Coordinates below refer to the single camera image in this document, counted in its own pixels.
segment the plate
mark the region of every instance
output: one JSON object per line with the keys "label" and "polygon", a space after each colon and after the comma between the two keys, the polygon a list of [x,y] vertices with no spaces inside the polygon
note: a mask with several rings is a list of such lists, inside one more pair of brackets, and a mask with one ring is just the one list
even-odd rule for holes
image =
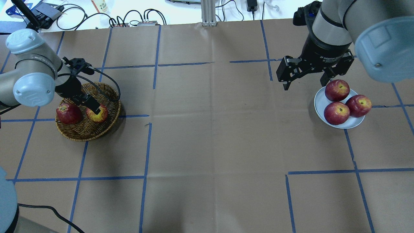
{"label": "plate", "polygon": [[[357,95],[357,93],[354,90],[350,90],[349,91],[349,95],[342,100],[342,103],[346,103],[347,100],[349,98],[351,98],[352,96]],[[326,106],[328,106],[328,104],[332,103],[332,101],[328,100],[328,98],[325,96],[325,87],[322,87],[315,95],[315,99],[313,101],[314,105],[315,105],[315,111],[316,114],[318,115],[318,117],[325,122],[326,124],[334,127],[334,128],[338,128],[338,129],[351,129],[354,128],[356,126],[358,126],[359,124],[361,124],[361,122],[363,121],[363,119],[365,118],[365,116],[362,117],[352,117],[350,116],[348,118],[348,120],[342,124],[339,125],[332,125],[329,124],[326,119],[325,116],[323,115],[323,111],[325,110]]]}

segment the brown woven basket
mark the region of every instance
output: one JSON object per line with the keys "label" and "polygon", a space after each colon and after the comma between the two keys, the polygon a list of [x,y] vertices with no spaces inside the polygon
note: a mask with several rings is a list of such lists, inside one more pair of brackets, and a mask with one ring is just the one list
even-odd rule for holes
{"label": "brown woven basket", "polygon": [[[104,92],[109,98],[117,99],[118,94],[116,91],[108,84],[105,83],[95,83],[101,90]],[[59,132],[66,137],[67,139],[73,141],[89,141],[92,139],[96,139],[106,132],[108,132],[111,127],[115,124],[116,120],[119,117],[119,113],[121,112],[121,101],[118,100],[117,102],[109,101],[104,95],[98,92],[96,87],[94,87],[90,83],[86,83],[82,85],[82,91],[84,93],[89,93],[92,95],[99,103],[105,105],[108,108],[108,118],[102,123],[96,123],[91,121],[86,116],[86,107],[79,106],[83,119],[77,124],[62,124],[58,116],[56,115],[55,121],[56,126]],[[73,103],[70,99],[62,99],[60,104],[62,103]]]}

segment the blue object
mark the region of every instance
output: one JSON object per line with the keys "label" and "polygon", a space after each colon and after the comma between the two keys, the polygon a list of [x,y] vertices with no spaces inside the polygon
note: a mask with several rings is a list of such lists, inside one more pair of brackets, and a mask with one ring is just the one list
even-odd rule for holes
{"label": "blue object", "polygon": [[22,105],[44,106],[53,100],[55,81],[45,73],[26,74],[14,84],[13,94]]}
{"label": "blue object", "polygon": [[9,35],[6,46],[12,54],[20,54],[39,47],[45,40],[32,29],[21,29]]}
{"label": "blue object", "polygon": [[6,181],[6,172],[0,167],[0,232],[6,232],[17,210],[17,194],[13,182]]}
{"label": "blue object", "polygon": [[356,40],[355,52],[376,81],[394,83],[414,78],[414,16],[369,27]]}

